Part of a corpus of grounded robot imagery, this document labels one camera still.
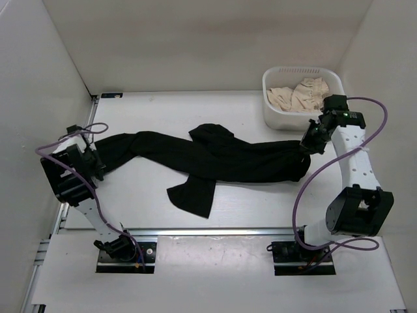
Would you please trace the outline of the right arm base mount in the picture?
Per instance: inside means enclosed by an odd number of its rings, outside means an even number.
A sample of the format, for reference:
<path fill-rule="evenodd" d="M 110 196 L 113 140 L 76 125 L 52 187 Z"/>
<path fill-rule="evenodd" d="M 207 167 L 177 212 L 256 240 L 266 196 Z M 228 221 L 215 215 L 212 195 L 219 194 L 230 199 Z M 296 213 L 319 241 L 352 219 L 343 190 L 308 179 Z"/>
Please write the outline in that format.
<path fill-rule="evenodd" d="M 330 246 L 308 250 L 298 241 L 272 241 L 266 251 L 272 254 L 275 276 L 336 275 Z"/>

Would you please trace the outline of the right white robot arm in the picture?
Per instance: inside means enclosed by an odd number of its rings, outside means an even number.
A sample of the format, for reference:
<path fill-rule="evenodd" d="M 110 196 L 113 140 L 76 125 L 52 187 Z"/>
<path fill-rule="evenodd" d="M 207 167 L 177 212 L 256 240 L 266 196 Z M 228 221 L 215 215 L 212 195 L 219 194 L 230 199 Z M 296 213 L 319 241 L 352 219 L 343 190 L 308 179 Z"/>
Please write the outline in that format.
<path fill-rule="evenodd" d="M 383 120 L 371 136 L 366 136 L 364 116 L 351 111 L 349 101 L 345 95 L 326 97 L 322 114 L 310 120 L 300 142 L 307 155 L 323 154 L 327 143 L 333 145 L 336 153 L 335 159 L 308 177 L 296 196 L 292 216 L 293 254 L 302 261 L 328 245 L 347 246 L 354 240 L 376 236 L 394 204 L 394 195 L 383 190 L 375 177 L 366 149 L 385 127 L 388 111 L 384 104 L 374 101 L 383 110 Z M 333 164 L 340 168 L 341 192 L 327 207 L 322 220 L 297 230 L 296 213 L 301 196 L 312 180 Z"/>

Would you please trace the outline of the black trousers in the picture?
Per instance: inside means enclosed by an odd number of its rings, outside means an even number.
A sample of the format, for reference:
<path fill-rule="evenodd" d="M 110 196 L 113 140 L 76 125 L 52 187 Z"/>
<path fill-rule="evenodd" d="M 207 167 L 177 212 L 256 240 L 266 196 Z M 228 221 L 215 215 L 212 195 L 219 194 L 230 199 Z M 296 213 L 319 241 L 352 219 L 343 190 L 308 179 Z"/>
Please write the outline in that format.
<path fill-rule="evenodd" d="M 216 183 L 298 182 L 311 157 L 298 140 L 248 143 L 225 127 L 202 124 L 185 140 L 153 131 L 116 134 L 95 143 L 109 173 L 143 157 L 188 174 L 185 183 L 167 189 L 170 202 L 188 213 L 208 218 Z"/>

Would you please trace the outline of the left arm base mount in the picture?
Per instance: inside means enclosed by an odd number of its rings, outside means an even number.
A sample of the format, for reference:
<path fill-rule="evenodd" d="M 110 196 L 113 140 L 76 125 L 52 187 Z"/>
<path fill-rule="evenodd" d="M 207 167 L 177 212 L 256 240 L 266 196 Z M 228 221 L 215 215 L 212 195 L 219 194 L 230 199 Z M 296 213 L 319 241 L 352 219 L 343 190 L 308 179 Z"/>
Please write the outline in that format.
<path fill-rule="evenodd" d="M 153 274 L 156 264 L 157 240 L 140 239 L 136 244 L 120 235 L 111 243 L 94 241 L 99 250 L 96 272 L 105 274 Z"/>

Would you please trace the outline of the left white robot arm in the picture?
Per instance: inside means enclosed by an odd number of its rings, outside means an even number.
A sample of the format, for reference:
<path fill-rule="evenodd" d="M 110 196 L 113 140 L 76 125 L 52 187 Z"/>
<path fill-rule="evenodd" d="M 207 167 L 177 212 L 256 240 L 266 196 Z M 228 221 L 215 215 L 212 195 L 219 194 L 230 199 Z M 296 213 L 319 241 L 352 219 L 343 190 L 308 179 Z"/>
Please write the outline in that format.
<path fill-rule="evenodd" d="M 104 180 L 105 165 L 99 157 L 92 130 L 95 124 L 72 125 L 57 142 L 35 149 L 55 197 L 77 209 L 99 235 L 94 246 L 110 258 L 140 261 L 139 244 L 122 225 L 116 226 L 105 217 L 96 189 Z"/>

